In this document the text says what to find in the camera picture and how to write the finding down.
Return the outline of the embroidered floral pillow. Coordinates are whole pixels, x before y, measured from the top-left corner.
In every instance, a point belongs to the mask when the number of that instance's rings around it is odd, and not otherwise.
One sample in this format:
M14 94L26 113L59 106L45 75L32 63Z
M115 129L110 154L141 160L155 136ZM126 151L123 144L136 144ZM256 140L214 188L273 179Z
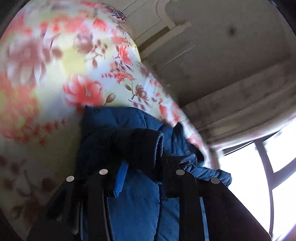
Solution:
M109 6L109 5L105 6L105 8L106 8L107 12L112 17L114 17L114 18L116 18L116 19L118 19L119 21L122 21L122 22L126 21L126 16L125 16L125 14L123 12L121 12L121 11L119 11L119 10L113 8L112 6Z

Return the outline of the blue puffer jacket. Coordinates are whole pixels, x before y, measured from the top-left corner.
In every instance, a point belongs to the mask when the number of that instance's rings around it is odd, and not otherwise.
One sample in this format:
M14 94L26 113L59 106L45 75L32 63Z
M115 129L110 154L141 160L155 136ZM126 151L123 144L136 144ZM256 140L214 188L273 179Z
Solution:
M155 171L158 154L177 160L196 178L231 184L229 173L203 166L202 153L186 140L181 124L171 127L138 108L84 109L75 177L84 180L100 169L126 164L119 194L108 201L116 240L179 237L179 199L165 196Z

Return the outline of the window frame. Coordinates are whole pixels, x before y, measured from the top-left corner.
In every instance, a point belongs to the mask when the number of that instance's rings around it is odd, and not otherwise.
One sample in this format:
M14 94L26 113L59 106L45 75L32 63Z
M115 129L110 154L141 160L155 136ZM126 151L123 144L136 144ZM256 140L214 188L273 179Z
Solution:
M273 135L220 152L219 166L231 173L230 190L272 240L295 228L295 133Z

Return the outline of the sailboat print curtain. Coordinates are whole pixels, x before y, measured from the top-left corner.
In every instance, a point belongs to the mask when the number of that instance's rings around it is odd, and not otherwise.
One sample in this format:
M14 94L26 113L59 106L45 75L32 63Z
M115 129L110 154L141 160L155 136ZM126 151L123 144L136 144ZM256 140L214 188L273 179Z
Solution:
M295 119L295 60L270 66L182 110L215 150L274 133Z

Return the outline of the floral bed quilt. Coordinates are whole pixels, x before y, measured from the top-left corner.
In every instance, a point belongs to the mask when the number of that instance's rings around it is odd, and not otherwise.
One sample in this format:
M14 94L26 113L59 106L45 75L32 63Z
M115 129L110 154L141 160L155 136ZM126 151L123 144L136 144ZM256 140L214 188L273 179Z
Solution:
M22 240L74 169L87 105L181 123L209 165L209 149L145 67L126 21L107 12L112 3L1 1L1 211Z

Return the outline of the white wooden headboard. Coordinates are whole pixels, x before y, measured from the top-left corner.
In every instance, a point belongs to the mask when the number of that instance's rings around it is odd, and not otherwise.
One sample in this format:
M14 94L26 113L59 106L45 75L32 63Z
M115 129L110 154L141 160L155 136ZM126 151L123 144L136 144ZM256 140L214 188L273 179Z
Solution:
M190 21L175 23L166 13L169 1L114 1L112 6L124 13L124 27L137 46L142 60L191 27Z

